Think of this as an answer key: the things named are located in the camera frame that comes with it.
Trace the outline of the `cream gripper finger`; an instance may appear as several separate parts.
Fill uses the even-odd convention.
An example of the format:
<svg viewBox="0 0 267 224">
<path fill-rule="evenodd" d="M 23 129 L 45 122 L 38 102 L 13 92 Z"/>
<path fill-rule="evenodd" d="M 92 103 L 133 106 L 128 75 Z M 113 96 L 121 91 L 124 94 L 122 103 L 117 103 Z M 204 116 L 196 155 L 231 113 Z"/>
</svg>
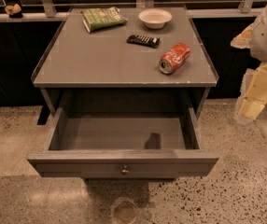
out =
<svg viewBox="0 0 267 224">
<path fill-rule="evenodd" d="M 253 24 L 250 24 L 231 41 L 231 46 L 237 49 L 249 49 L 252 31 Z"/>
<path fill-rule="evenodd" d="M 267 63 L 261 63 L 255 70 L 246 70 L 240 92 L 234 119 L 239 124 L 248 124 L 255 120 L 267 105 Z"/>
</svg>

